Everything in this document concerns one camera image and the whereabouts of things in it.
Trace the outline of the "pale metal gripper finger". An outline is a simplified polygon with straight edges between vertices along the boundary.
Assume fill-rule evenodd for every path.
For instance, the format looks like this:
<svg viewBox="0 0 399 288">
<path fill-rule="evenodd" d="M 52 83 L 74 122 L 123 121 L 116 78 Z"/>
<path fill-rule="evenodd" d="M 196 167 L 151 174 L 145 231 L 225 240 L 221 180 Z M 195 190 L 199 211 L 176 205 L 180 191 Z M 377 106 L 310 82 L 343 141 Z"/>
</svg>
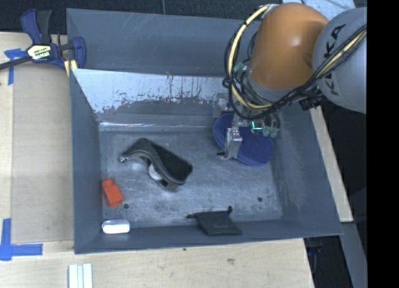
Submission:
<svg viewBox="0 0 399 288">
<path fill-rule="evenodd" d="M 243 138 L 239 132 L 239 127 L 231 129 L 231 157 L 237 158 Z"/>
<path fill-rule="evenodd" d="M 231 128 L 227 128 L 225 130 L 225 148 L 224 148 L 224 157 L 227 159 L 234 158 L 234 132 Z"/>
</svg>

